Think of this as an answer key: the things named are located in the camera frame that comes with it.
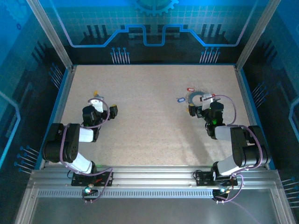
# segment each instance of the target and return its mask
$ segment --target red key tag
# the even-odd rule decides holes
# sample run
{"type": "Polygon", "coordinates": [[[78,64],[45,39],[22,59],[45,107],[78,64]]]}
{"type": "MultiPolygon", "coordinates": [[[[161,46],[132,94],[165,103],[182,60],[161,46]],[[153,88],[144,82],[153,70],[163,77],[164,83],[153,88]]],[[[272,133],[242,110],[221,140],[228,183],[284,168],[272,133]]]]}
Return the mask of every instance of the red key tag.
{"type": "Polygon", "coordinates": [[[194,89],[194,88],[187,88],[187,91],[189,91],[189,92],[194,92],[195,89],[194,89]]]}

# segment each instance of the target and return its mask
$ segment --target blue frame edge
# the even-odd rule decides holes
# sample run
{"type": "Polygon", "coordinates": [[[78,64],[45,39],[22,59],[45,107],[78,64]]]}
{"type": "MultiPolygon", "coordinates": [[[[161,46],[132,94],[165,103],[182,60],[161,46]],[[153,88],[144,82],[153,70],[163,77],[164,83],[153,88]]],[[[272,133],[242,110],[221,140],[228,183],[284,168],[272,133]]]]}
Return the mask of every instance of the blue frame edge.
{"type": "MultiPolygon", "coordinates": [[[[47,134],[49,132],[50,126],[54,122],[54,119],[55,119],[55,116],[56,116],[56,112],[57,112],[57,109],[58,109],[58,105],[59,105],[59,101],[60,101],[60,98],[62,96],[62,92],[64,90],[64,85],[65,85],[68,73],[69,73],[69,71],[67,69],[65,69],[64,78],[62,79],[62,82],[61,82],[61,85],[60,85],[60,89],[58,91],[58,94],[57,94],[57,97],[56,97],[56,100],[55,100],[55,104],[54,104],[54,107],[53,107],[53,110],[52,110],[52,114],[51,114],[51,117],[49,119],[48,127],[47,127],[47,130],[46,130],[45,136],[43,138],[42,146],[43,146],[43,144],[44,144],[44,142],[46,140],[46,136],[47,136],[47,134]]],[[[39,155],[37,157],[37,161],[36,161],[36,165],[35,165],[34,169],[40,169],[40,165],[41,165],[42,160],[43,160],[42,159],[42,154],[41,154],[42,146],[40,148],[40,152],[39,152],[39,155]]]]}
{"type": "MultiPolygon", "coordinates": [[[[265,135],[265,133],[264,133],[264,131],[263,131],[263,126],[262,126],[261,120],[260,120],[260,118],[259,118],[259,116],[258,116],[257,109],[256,109],[256,106],[255,106],[255,104],[254,104],[254,101],[253,101],[253,98],[252,98],[252,95],[251,95],[251,91],[250,91],[250,88],[249,88],[247,79],[246,79],[246,77],[245,77],[244,70],[241,69],[240,72],[241,72],[241,75],[242,75],[242,78],[243,78],[243,81],[244,81],[244,85],[245,85],[246,92],[247,92],[247,95],[248,95],[248,98],[249,98],[249,101],[250,101],[250,105],[251,105],[251,108],[252,108],[252,111],[253,111],[253,116],[254,116],[254,118],[255,118],[255,120],[256,120],[256,124],[259,125],[259,126],[261,127],[262,132],[263,132],[263,135],[264,135],[264,137],[265,137],[265,139],[266,139],[266,135],[265,135]]],[[[273,159],[272,159],[272,158],[271,158],[271,161],[270,161],[270,163],[269,163],[269,167],[270,167],[270,169],[275,169],[274,162],[273,162],[273,159]]]]}

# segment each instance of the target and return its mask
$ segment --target blue wall panel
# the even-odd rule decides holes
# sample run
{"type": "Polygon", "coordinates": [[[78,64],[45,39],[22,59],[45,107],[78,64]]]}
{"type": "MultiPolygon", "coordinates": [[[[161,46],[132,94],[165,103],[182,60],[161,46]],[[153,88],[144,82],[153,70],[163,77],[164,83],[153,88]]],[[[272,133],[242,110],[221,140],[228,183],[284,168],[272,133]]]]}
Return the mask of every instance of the blue wall panel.
{"type": "Polygon", "coordinates": [[[299,178],[298,8],[296,0],[281,1],[244,65],[251,91],[261,85],[253,97],[282,179],[299,178]]]}
{"type": "Polygon", "coordinates": [[[26,1],[0,1],[0,30],[0,223],[9,224],[36,163],[26,146],[39,151],[65,68],[26,1]]]}
{"type": "Polygon", "coordinates": [[[235,63],[267,2],[41,1],[76,64],[235,63]]]}

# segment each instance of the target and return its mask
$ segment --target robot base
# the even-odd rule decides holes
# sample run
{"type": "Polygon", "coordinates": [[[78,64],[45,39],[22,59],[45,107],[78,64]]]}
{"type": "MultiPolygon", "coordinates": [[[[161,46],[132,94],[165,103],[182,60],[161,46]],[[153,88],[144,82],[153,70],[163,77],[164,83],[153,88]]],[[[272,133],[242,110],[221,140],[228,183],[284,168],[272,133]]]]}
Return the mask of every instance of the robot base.
{"type": "MultiPolygon", "coordinates": [[[[93,163],[92,166],[92,174],[97,173],[97,168],[93,163]]],[[[93,184],[95,187],[104,187],[105,183],[107,182],[107,179],[109,177],[110,172],[105,172],[100,175],[96,176],[86,176],[86,175],[80,175],[80,174],[73,174],[72,180],[71,180],[71,185],[72,186],[79,186],[79,187],[86,187],[89,184],[93,184]]],[[[110,180],[108,181],[107,186],[111,187],[112,186],[112,181],[113,181],[113,173],[111,174],[110,180]]]]}
{"type": "Polygon", "coordinates": [[[193,177],[196,180],[196,186],[218,186],[218,187],[231,187],[238,186],[236,178],[231,179],[231,176],[219,175],[217,169],[217,162],[213,164],[210,172],[196,170],[193,173],[193,177]]]}

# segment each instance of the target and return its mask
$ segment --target glass panel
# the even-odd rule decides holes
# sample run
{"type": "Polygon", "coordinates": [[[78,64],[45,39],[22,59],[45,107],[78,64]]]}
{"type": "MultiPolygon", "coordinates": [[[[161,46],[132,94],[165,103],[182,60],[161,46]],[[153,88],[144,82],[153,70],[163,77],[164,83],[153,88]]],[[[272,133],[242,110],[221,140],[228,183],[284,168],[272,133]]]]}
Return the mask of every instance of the glass panel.
{"type": "Polygon", "coordinates": [[[290,107],[299,94],[299,2],[281,1],[244,65],[244,72],[253,96],[262,84],[265,101],[258,107],[276,168],[298,174],[298,106],[291,125],[290,107]]]}
{"type": "Polygon", "coordinates": [[[102,198],[95,203],[86,206],[80,198],[38,198],[30,223],[280,223],[270,190],[243,190],[224,206],[200,198],[102,198]]]}
{"type": "Polygon", "coordinates": [[[41,147],[65,68],[26,1],[0,2],[0,30],[0,223],[7,224],[36,165],[32,149],[41,147]]]}
{"type": "Polygon", "coordinates": [[[268,0],[42,0],[74,64],[235,63],[268,0]]]}

